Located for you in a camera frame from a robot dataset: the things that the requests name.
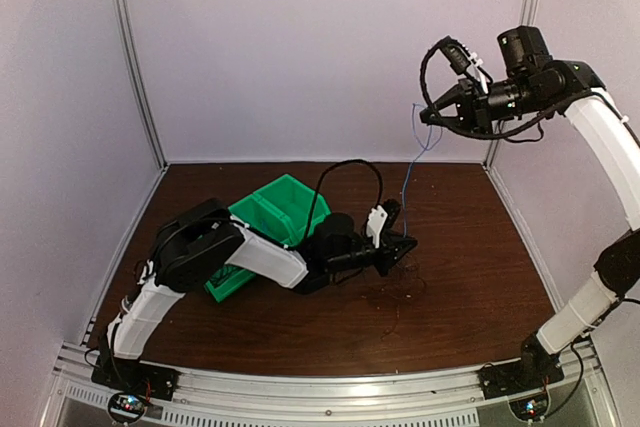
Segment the blue wire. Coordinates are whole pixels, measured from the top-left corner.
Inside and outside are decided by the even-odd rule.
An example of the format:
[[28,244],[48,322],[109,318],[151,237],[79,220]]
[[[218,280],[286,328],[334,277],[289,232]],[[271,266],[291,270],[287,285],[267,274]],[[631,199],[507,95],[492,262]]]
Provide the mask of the blue wire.
[[444,133],[444,129],[440,127],[440,135],[438,136],[438,139],[433,143],[433,145],[429,145],[429,143],[431,142],[431,134],[433,133],[433,125],[430,125],[429,134],[427,135],[427,141],[423,144],[416,132],[416,108],[417,107],[424,108],[420,104],[413,104],[413,109],[411,110],[411,129],[413,130],[413,137],[418,141],[418,144],[420,145],[422,150],[416,156],[416,158],[413,159],[409,164],[409,168],[407,169],[407,176],[404,178],[404,184],[402,185],[402,214],[404,218],[404,236],[405,237],[409,232],[409,227],[407,224],[407,187],[409,186],[409,180],[411,179],[411,172],[413,171],[413,166],[418,160],[420,160],[420,157],[422,157],[425,152],[429,152],[430,150],[433,150],[435,146],[440,143],[440,141],[442,140],[442,135]]

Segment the white backdrop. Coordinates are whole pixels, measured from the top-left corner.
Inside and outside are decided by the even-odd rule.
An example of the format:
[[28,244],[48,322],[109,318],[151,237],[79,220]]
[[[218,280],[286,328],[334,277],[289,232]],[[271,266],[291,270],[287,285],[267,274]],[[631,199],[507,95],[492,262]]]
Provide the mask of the white backdrop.
[[[160,140],[173,162],[409,160],[419,64],[451,34],[503,75],[496,36],[521,0],[129,0]],[[444,62],[434,95],[455,76]],[[429,159],[481,161],[445,135]]]
[[0,424],[31,427],[157,170],[112,0],[1,1]]
[[[537,25],[559,59],[588,62],[640,132],[640,0],[540,0]],[[604,171],[567,121],[539,144],[503,145],[496,168],[568,300],[600,252],[628,228]],[[640,297],[636,287],[631,296]],[[640,418],[640,309],[620,308],[595,333],[624,426]]]

